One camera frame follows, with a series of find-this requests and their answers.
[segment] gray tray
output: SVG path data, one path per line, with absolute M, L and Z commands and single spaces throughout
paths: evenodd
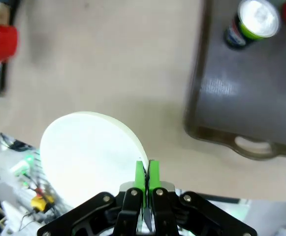
M 286 26 L 282 23 L 277 35 L 242 51 L 228 48 L 223 33 L 239 2 L 205 1 L 185 130 L 248 158 L 286 156 Z M 243 149 L 235 142 L 237 136 L 266 141 L 272 151 Z

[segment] white round plate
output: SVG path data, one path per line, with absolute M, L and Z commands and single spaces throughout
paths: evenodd
M 55 120 L 40 145 L 44 172 L 71 207 L 100 192 L 116 196 L 122 183 L 134 181 L 136 161 L 148 160 L 136 135 L 120 121 L 93 112 Z

